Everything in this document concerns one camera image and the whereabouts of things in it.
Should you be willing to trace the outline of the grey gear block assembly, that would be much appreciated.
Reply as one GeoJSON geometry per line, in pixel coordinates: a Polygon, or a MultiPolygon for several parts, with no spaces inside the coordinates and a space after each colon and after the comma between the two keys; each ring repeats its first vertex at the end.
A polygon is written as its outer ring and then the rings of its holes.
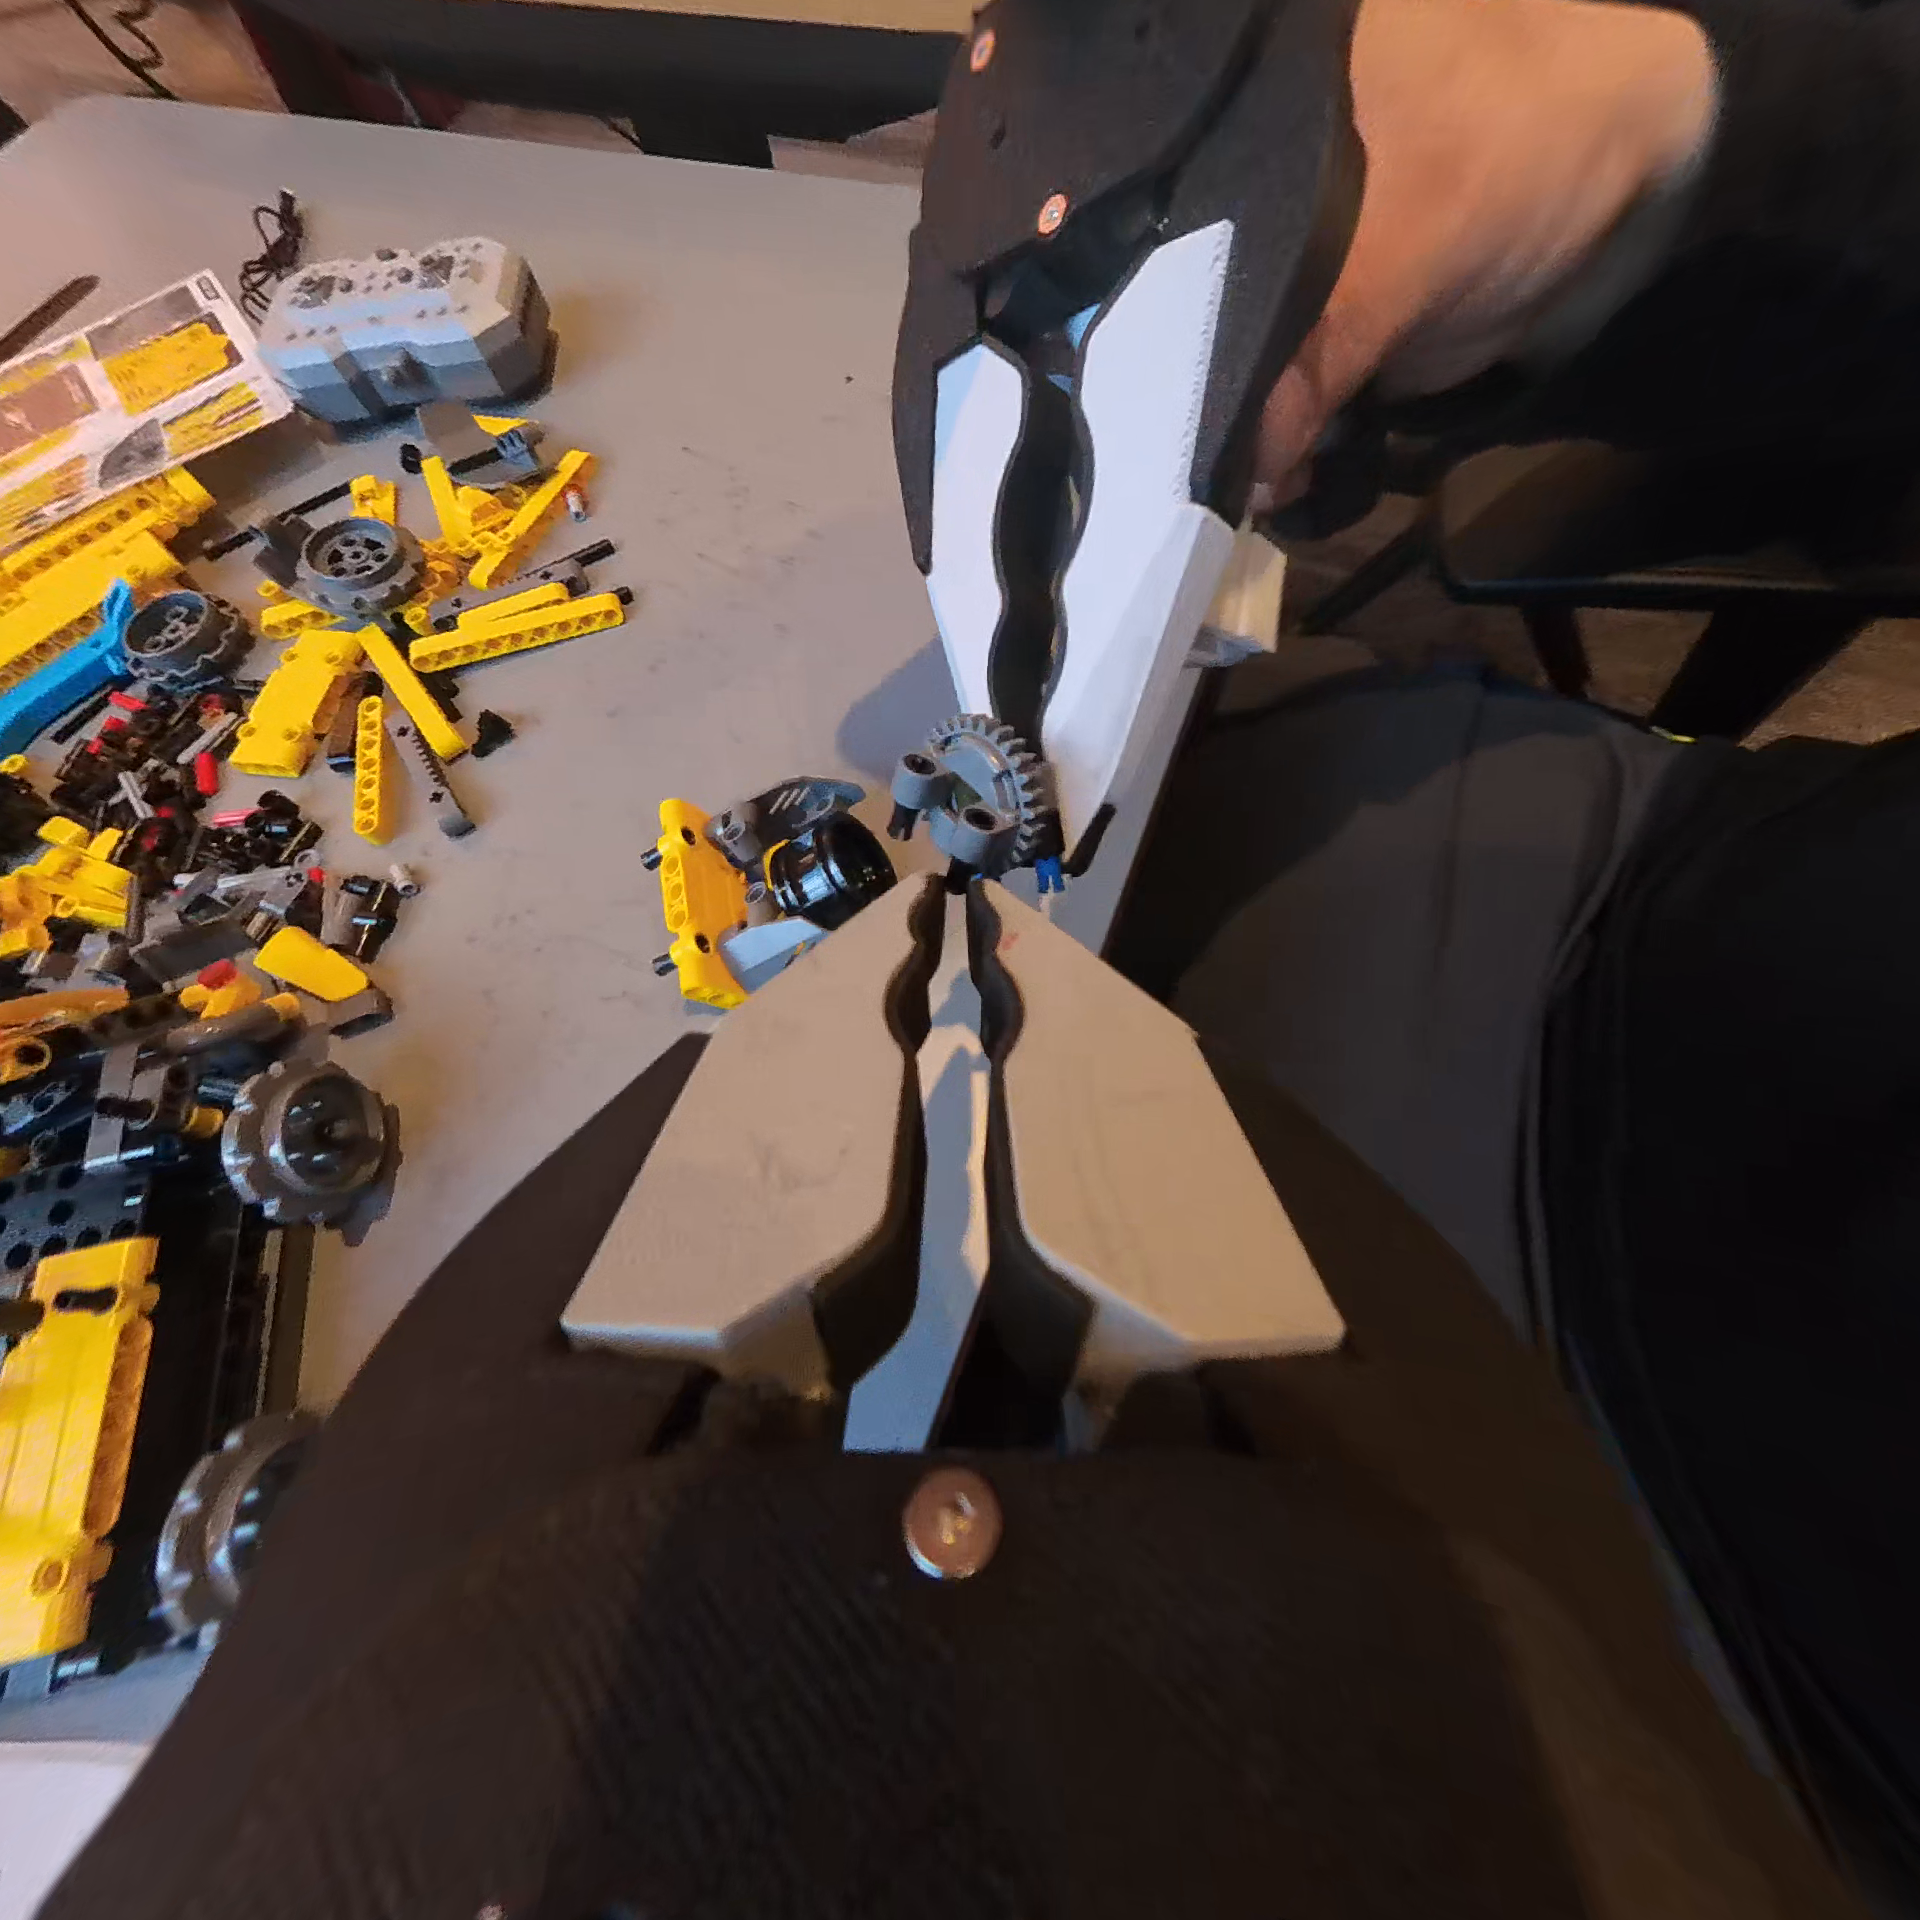
{"type": "Polygon", "coordinates": [[[1068,884],[1052,768],[990,713],[950,716],[901,753],[884,829],[905,842],[919,828],[959,882],[1032,872],[1040,896],[1068,884]]]}

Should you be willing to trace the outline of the yellow printed leaflet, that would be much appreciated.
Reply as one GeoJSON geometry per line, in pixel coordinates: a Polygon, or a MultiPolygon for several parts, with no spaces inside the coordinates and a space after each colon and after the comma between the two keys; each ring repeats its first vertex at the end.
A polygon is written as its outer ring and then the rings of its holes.
{"type": "Polygon", "coordinates": [[[5,513],[76,511],[292,412],[237,301],[192,272],[5,362],[5,513]]]}

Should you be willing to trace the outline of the blue beam piece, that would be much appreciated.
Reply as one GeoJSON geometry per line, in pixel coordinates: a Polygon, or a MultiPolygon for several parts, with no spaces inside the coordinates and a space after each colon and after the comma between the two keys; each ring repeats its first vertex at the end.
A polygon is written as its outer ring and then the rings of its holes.
{"type": "Polygon", "coordinates": [[[113,580],[86,630],[2,695],[2,760],[21,757],[84,698],[122,687],[134,669],[128,630],[136,609],[132,582],[113,580]]]}

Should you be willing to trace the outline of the person's right hand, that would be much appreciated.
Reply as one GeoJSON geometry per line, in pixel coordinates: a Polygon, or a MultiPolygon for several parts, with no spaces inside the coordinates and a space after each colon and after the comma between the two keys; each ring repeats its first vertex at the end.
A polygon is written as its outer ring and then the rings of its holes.
{"type": "Polygon", "coordinates": [[[1360,216],[1318,322],[1270,392],[1254,502],[1310,486],[1365,391],[1449,392],[1532,322],[1645,191],[1700,156],[1704,31],[1656,6],[1365,2],[1351,37],[1360,216]]]}

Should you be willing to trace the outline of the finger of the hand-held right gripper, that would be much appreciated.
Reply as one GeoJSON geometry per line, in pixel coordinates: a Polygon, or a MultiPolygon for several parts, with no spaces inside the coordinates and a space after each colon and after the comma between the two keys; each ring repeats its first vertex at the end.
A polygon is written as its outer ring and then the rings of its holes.
{"type": "Polygon", "coordinates": [[[1161,240],[1072,325],[1087,472],[1057,584],[1063,657],[1042,713],[1070,879],[1095,863],[1157,757],[1237,541],[1239,520],[1193,493],[1234,234],[1217,218],[1161,240]]]}
{"type": "Polygon", "coordinates": [[[1057,396],[1000,342],[935,382],[927,600],[961,713],[1042,751],[1057,637],[1057,396]]]}

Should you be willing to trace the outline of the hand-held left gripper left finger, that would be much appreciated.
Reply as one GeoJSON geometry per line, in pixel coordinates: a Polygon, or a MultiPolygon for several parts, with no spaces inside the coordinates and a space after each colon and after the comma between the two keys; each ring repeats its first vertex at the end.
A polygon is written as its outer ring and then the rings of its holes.
{"type": "Polygon", "coordinates": [[[941,884],[902,879],[734,1008],[573,1288],[578,1350],[842,1396],[919,1298],[941,884]]]}

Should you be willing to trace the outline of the yellow black toy vehicle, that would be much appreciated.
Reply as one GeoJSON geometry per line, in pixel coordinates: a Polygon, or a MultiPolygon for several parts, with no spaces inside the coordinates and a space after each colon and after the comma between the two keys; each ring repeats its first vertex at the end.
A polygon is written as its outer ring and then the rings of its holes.
{"type": "Polygon", "coordinates": [[[5,1700],[209,1642],[312,1422],[312,1260],[357,1233],[400,1114],[336,1063],[214,1078],[180,1129],[109,1088],[5,1173],[5,1700]]]}

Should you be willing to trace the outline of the pile of loose building pieces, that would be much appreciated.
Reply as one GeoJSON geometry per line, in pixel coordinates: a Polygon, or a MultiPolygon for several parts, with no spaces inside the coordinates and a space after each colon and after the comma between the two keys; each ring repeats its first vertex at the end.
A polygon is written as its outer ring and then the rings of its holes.
{"type": "MultiPolygon", "coordinates": [[[[630,594],[591,582],[610,541],[540,552],[557,516],[584,516],[591,454],[542,465],[517,421],[478,426],[464,460],[400,448],[428,484],[428,536],[377,470],[286,511],[377,516],[420,541],[423,588],[374,624],[261,574],[252,607],[193,582],[178,544],[212,497],[182,468],[5,552],[5,690],[78,640],[113,580],[134,588],[132,680],[5,758],[5,1169],[53,1157],[109,1088],[156,1097],[180,1129],[188,1098],[317,1023],[252,951],[292,924],[367,970],[393,938],[416,874],[351,861],[397,837],[400,781],[420,781],[394,727],[450,772],[473,742],[461,671],[624,624],[630,594]]],[[[264,520],[206,560],[253,560],[264,520]]],[[[416,805],[428,818],[423,788],[416,805]]]]}

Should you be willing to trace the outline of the yellow frame block assembly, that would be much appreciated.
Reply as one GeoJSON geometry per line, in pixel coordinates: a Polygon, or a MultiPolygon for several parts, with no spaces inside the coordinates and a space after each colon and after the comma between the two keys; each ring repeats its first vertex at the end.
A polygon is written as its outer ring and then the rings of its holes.
{"type": "Polygon", "coordinates": [[[797,774],[703,810],[658,809],[641,865],[658,878],[678,993],[724,1012],[895,886],[895,865],[854,806],[861,783],[797,774]]]}

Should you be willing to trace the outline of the grey wheel hub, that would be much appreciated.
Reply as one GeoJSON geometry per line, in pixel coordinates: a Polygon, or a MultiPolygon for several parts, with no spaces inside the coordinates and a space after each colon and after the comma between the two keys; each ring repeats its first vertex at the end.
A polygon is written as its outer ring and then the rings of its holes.
{"type": "Polygon", "coordinates": [[[393,617],[424,582],[420,541],[365,513],[322,525],[274,516],[257,535],[253,566],[264,582],[354,625],[393,617]]]}

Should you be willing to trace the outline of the black office chair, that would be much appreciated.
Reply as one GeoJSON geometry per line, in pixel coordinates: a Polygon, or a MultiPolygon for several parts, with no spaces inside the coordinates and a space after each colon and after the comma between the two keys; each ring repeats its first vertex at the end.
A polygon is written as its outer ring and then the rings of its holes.
{"type": "Polygon", "coordinates": [[[1868,625],[1918,613],[1914,433],[1719,453],[1557,441],[1450,464],[1406,441],[1384,470],[1418,502],[1409,525],[1286,630],[1333,632],[1423,570],[1457,606],[1516,609],[1546,686],[1588,698],[1583,613],[1703,615],[1647,721],[1741,737],[1868,625]]]}

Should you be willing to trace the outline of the person's right forearm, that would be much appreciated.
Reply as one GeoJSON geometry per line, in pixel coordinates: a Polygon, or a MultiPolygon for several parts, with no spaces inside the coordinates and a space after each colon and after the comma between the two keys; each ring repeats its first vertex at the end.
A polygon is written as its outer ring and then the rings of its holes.
{"type": "Polygon", "coordinates": [[[1658,262],[1512,441],[1889,441],[1918,408],[1914,5],[1680,5],[1719,77],[1658,262]]]}

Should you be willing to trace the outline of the grey toothed rack piece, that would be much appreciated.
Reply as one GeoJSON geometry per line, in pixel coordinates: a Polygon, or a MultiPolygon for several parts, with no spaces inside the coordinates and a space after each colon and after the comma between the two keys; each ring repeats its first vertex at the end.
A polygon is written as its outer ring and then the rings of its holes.
{"type": "Polygon", "coordinates": [[[414,769],[420,774],[423,801],[431,825],[448,840],[458,840],[473,834],[474,818],[452,788],[442,757],[433,751],[410,721],[400,721],[394,727],[394,737],[400,750],[410,757],[414,769]]]}

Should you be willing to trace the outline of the person's grey pants leg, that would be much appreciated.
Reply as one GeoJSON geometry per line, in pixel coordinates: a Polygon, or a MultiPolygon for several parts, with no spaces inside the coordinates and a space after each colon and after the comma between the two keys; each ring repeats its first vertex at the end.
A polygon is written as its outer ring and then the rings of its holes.
{"type": "Polygon", "coordinates": [[[1641,831],[1714,757],[1468,657],[1263,676],[1172,760],[1110,959],[1538,1335],[1550,1010],[1641,831]]]}

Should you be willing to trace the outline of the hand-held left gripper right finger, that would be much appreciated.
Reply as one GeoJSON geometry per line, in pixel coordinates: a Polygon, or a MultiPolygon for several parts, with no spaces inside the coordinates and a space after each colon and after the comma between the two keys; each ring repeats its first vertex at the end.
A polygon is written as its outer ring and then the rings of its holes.
{"type": "Polygon", "coordinates": [[[1193,1031],[993,879],[966,892],[990,1063],[980,1326],[1020,1396],[1335,1353],[1345,1324],[1193,1031]]]}

